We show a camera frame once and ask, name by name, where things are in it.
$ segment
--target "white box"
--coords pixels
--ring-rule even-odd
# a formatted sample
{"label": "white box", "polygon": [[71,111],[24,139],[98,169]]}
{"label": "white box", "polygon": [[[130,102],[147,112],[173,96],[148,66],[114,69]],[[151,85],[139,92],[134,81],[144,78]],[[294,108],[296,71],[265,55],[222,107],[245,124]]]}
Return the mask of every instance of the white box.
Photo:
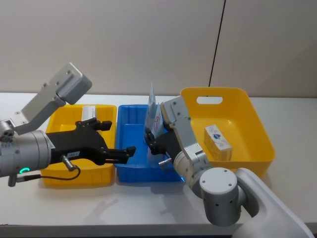
{"label": "white box", "polygon": [[89,120],[91,118],[97,118],[96,106],[95,105],[84,106],[83,112],[81,115],[81,120]]}
{"label": "white box", "polygon": [[216,125],[205,127],[204,141],[215,160],[231,160],[232,147]]}

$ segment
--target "cable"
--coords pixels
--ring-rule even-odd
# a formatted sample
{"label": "cable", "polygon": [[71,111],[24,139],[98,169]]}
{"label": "cable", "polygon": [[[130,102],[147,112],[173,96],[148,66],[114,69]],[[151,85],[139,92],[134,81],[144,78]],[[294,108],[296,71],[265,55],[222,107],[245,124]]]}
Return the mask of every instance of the cable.
{"label": "cable", "polygon": [[30,181],[30,180],[34,180],[34,179],[56,179],[56,180],[69,181],[69,180],[76,179],[80,175],[80,173],[81,173],[80,168],[77,165],[75,165],[75,169],[78,171],[78,173],[74,177],[71,177],[71,178],[59,178],[59,177],[42,176],[42,175],[25,175],[25,176],[19,177],[19,181],[17,181],[17,182],[25,182],[25,181]]}
{"label": "cable", "polygon": [[41,176],[41,178],[42,179],[56,179],[56,180],[73,180],[73,179],[76,179],[81,173],[81,170],[77,165],[75,165],[75,169],[78,171],[78,173],[74,177],[71,177],[71,178],[59,178],[59,177],[52,177],[52,176]]}
{"label": "cable", "polygon": [[209,79],[208,87],[210,87],[210,84],[211,84],[211,77],[212,77],[214,62],[215,62],[215,59],[216,59],[217,48],[218,48],[218,43],[219,43],[219,38],[220,38],[220,31],[221,31],[221,26],[222,26],[222,20],[223,20],[223,14],[224,14],[224,8],[225,7],[226,7],[226,0],[224,0],[224,2],[223,2],[222,14],[221,14],[221,19],[220,19],[220,25],[219,25],[218,36],[217,36],[217,41],[216,41],[216,47],[215,47],[215,50],[214,50],[214,55],[213,55],[213,60],[212,60],[212,66],[211,66],[211,72],[210,72],[210,79]]}

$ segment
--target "white tabletop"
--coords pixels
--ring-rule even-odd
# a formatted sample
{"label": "white tabletop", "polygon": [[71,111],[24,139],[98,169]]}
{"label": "white tabletop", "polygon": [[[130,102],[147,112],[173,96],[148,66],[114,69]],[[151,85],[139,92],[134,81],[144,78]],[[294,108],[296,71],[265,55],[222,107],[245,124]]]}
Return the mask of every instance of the white tabletop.
{"label": "white tabletop", "polygon": [[[33,96],[0,93],[1,119],[20,110]],[[170,98],[158,96],[157,101]],[[85,95],[78,103],[119,106],[147,101],[147,96]],[[252,102],[276,151],[264,181],[317,233],[317,99],[252,98]],[[40,129],[45,130],[47,123]],[[70,232],[77,236],[119,236],[132,235],[132,232],[134,235],[230,235],[250,219],[243,209],[236,225],[228,228],[211,225],[202,200],[185,184],[177,182],[121,184],[116,181],[108,187],[56,189],[33,180],[11,188],[7,186],[7,178],[0,178],[0,187],[0,224],[44,226],[0,226],[0,237],[22,237],[26,231],[29,236],[54,233],[64,237]]]}

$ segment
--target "white wall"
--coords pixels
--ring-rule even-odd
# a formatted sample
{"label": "white wall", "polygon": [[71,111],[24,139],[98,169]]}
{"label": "white wall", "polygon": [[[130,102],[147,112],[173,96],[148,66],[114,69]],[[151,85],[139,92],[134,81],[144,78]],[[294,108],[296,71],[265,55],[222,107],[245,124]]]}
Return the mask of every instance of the white wall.
{"label": "white wall", "polygon": [[0,91],[35,92],[68,61],[90,93],[207,86],[223,0],[2,0]]}
{"label": "white wall", "polygon": [[317,1],[227,0],[211,85],[317,97]]}

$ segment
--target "robotic arm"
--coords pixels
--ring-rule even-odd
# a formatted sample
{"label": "robotic arm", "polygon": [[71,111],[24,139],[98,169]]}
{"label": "robotic arm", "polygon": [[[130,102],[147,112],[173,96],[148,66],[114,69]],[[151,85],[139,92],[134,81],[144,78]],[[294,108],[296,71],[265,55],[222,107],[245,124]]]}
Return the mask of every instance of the robotic arm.
{"label": "robotic arm", "polygon": [[78,121],[73,131],[45,134],[36,130],[66,102],[76,103],[91,86],[91,81],[68,63],[49,83],[43,84],[40,93],[21,111],[0,121],[0,177],[9,176],[9,186],[42,178],[40,175],[18,177],[17,174],[44,169],[54,163],[64,162],[68,170],[78,169],[80,173],[70,160],[86,158],[96,165],[125,164],[133,156],[135,147],[108,149],[97,133],[97,130],[109,130],[110,121],[100,122],[96,118]]}
{"label": "robotic arm", "polygon": [[208,220],[217,226],[235,224],[241,206],[252,219],[234,238],[313,238],[308,227],[250,170],[212,168],[196,141],[190,116],[181,96],[160,105],[167,133],[154,138],[146,131],[145,141],[152,154],[168,154],[175,170],[203,200]]}

